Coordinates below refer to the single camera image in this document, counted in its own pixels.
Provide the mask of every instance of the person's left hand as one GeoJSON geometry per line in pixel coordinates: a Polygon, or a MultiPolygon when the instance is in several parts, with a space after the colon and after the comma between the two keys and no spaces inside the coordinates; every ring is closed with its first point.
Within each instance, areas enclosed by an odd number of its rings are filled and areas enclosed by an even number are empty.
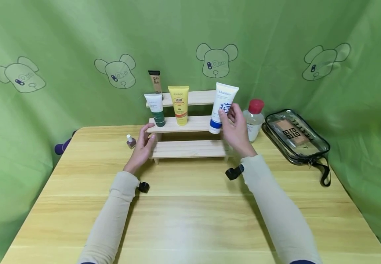
{"type": "Polygon", "coordinates": [[[141,128],[132,156],[126,165],[124,165],[123,170],[125,172],[129,172],[134,175],[135,172],[148,160],[149,155],[152,152],[152,147],[154,147],[155,134],[152,134],[152,136],[148,138],[149,133],[147,130],[153,126],[154,124],[146,124],[141,128]]]}

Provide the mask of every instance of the wooden table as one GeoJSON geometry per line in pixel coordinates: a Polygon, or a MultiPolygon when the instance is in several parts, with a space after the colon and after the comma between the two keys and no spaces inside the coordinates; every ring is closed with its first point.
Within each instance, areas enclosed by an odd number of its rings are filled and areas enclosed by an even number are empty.
{"type": "MultiPolygon", "coordinates": [[[[74,264],[131,150],[126,134],[140,126],[76,132],[2,264],[74,264]]],[[[381,264],[381,245],[333,175],[289,164],[260,132],[254,142],[278,183],[301,209],[325,264],[381,264]]],[[[224,175],[219,159],[163,159],[141,176],[151,185],[132,203],[118,263],[273,264],[255,200],[243,178],[224,175]]]]}

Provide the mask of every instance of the white tube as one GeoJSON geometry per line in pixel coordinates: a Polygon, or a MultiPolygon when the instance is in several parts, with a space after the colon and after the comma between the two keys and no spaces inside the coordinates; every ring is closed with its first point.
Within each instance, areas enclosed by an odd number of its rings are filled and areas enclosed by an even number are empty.
{"type": "Polygon", "coordinates": [[[155,124],[158,127],[164,126],[166,124],[166,120],[163,113],[163,95],[160,93],[152,93],[144,96],[148,102],[149,109],[151,109],[155,124]]]}
{"type": "Polygon", "coordinates": [[[227,84],[216,83],[215,84],[215,99],[213,105],[213,112],[211,113],[210,129],[213,134],[218,134],[221,128],[221,120],[218,116],[218,110],[223,109],[224,112],[229,113],[230,106],[232,106],[233,99],[238,87],[230,86],[227,84]]]}

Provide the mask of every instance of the white and blue tube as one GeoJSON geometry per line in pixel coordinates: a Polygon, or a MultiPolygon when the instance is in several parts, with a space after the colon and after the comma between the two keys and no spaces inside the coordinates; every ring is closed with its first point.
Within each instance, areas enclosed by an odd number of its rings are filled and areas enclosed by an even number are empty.
{"type": "Polygon", "coordinates": [[[229,113],[230,106],[232,106],[233,99],[239,90],[238,87],[230,86],[227,84],[215,84],[215,99],[213,105],[213,112],[211,113],[209,131],[212,134],[218,134],[221,129],[221,120],[218,116],[218,110],[223,109],[224,112],[229,113]]]}

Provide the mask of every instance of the purple object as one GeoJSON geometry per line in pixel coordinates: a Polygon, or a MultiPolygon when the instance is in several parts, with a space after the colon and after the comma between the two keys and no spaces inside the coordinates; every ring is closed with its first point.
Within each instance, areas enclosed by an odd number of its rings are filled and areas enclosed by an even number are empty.
{"type": "Polygon", "coordinates": [[[66,142],[64,142],[63,144],[57,144],[57,145],[55,145],[55,147],[54,147],[54,151],[55,151],[55,153],[56,153],[57,155],[62,155],[62,154],[66,151],[66,148],[67,148],[67,146],[69,145],[70,140],[71,140],[72,138],[68,139],[68,140],[67,140],[66,142]]]}

